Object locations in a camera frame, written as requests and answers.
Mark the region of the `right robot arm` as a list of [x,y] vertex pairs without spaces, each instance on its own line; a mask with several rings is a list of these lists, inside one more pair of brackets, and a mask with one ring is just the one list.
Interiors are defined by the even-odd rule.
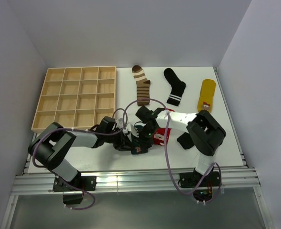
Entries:
[[155,132],[159,128],[164,128],[165,132],[169,129],[182,131],[179,137],[181,146],[189,149],[196,147],[200,156],[194,171],[193,180],[199,186],[206,185],[211,179],[213,167],[215,165],[215,153],[222,145],[226,137],[226,131],[206,110],[198,113],[179,113],[164,108],[157,108],[155,111],[142,106],[136,116],[144,123],[138,129],[136,138],[135,153],[146,153],[153,145]]

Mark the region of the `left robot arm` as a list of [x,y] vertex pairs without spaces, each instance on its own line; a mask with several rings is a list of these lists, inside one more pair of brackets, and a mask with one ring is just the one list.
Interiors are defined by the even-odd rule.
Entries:
[[69,190],[81,189],[90,185],[81,172],[68,162],[65,157],[75,142],[75,133],[85,136],[85,146],[98,148],[104,143],[112,144],[119,151],[134,151],[133,139],[139,137],[133,125],[125,126],[119,120],[104,117],[101,122],[90,129],[69,129],[57,122],[51,123],[28,147],[36,167],[43,167],[63,180]]

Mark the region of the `dark teal sock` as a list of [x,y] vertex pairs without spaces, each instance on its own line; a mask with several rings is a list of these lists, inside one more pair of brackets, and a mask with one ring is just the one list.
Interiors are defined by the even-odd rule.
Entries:
[[153,145],[153,134],[148,131],[145,125],[136,124],[134,127],[138,136],[131,135],[131,142],[133,145],[131,154],[139,155],[147,153]]

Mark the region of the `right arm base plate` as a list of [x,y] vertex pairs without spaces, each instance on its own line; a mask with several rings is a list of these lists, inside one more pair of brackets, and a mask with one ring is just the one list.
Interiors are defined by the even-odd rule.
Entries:
[[[196,171],[179,173],[178,185],[181,188],[194,188],[202,175]],[[199,187],[218,187],[221,183],[220,173],[211,171],[201,182]]]

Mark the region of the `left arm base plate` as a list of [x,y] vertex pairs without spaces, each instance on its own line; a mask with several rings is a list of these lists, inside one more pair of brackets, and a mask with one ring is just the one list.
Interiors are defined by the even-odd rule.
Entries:
[[[74,179],[73,181],[68,182],[68,184],[82,190],[94,191],[96,188],[96,181],[97,181],[96,176],[80,176]],[[61,177],[55,177],[52,191],[68,192],[68,191],[76,191],[76,189],[67,186]]]

